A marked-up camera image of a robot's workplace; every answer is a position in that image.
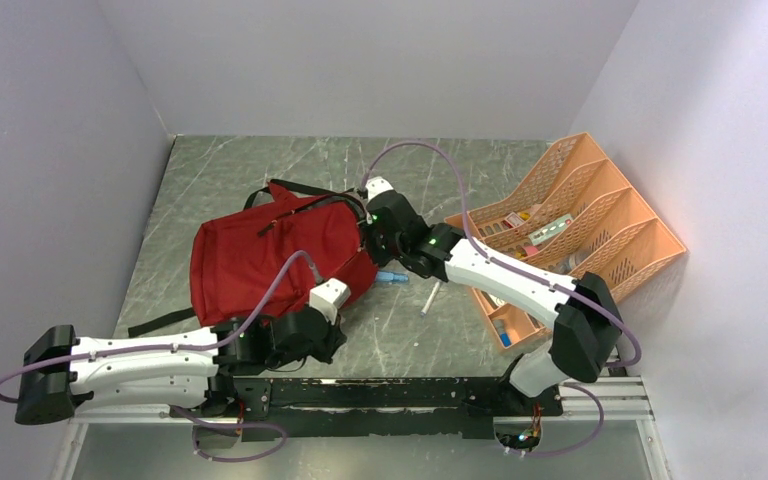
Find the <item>blue highlighter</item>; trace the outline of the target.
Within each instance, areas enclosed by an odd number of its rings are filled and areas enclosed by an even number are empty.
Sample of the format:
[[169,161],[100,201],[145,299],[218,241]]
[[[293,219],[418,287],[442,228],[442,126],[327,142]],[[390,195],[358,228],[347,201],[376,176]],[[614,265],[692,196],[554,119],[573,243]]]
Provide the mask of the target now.
[[404,273],[378,271],[375,281],[381,284],[407,284],[410,281],[410,278]]

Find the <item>blue white marker pen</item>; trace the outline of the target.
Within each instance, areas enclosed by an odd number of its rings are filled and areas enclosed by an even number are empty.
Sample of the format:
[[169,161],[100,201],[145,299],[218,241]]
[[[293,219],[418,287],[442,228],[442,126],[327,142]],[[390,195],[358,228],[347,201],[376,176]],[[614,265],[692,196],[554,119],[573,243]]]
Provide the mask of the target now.
[[425,317],[428,314],[429,310],[431,309],[431,307],[433,305],[433,302],[435,301],[436,297],[439,294],[441,286],[442,286],[442,283],[440,281],[437,281],[434,284],[434,286],[433,286],[433,288],[432,288],[428,298],[426,299],[423,307],[420,310],[420,316],[421,317]]

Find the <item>red student backpack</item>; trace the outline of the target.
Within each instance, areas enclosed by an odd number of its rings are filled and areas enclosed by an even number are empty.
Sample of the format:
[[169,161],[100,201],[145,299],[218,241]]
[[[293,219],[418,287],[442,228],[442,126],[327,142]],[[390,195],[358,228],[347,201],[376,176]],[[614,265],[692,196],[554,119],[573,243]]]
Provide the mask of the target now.
[[360,199],[278,179],[261,191],[267,202],[257,205],[251,195],[243,210],[200,226],[190,256],[190,307],[133,326],[129,337],[192,317],[203,327],[245,318],[283,265],[289,269],[261,312],[277,317],[300,309],[315,279],[305,259],[290,261],[297,251],[310,255],[323,278],[348,286],[348,304],[373,286],[378,268],[364,248]]

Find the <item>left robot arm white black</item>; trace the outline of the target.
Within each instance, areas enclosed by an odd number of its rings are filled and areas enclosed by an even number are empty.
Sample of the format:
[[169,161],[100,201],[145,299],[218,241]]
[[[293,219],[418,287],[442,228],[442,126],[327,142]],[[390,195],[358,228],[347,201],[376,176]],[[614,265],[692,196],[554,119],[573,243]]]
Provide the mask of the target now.
[[330,364],[346,341],[339,314],[305,306],[183,334],[129,339],[79,337],[49,328],[23,357],[14,420],[45,425],[108,406],[170,404],[210,415],[238,397],[237,376],[313,358]]

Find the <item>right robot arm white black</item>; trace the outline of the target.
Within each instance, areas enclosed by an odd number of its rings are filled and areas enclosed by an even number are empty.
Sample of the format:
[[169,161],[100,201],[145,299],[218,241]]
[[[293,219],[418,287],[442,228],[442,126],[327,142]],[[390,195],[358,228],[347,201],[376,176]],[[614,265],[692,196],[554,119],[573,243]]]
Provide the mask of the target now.
[[565,380],[595,382],[621,335],[621,319],[606,282],[542,270],[495,251],[447,223],[429,225],[393,189],[367,192],[365,230],[373,261],[399,262],[422,278],[489,293],[537,320],[548,344],[520,356],[508,383],[534,398]]

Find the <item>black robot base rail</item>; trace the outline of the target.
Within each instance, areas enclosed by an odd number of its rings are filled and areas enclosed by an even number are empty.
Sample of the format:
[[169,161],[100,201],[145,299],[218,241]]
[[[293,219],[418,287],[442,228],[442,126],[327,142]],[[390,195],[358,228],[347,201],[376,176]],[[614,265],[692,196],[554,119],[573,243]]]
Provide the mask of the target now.
[[566,382],[526,397],[495,377],[371,379],[237,377],[230,394],[193,414],[208,421],[270,422],[292,438],[459,434],[491,439],[532,421],[642,420],[652,415],[636,377]]

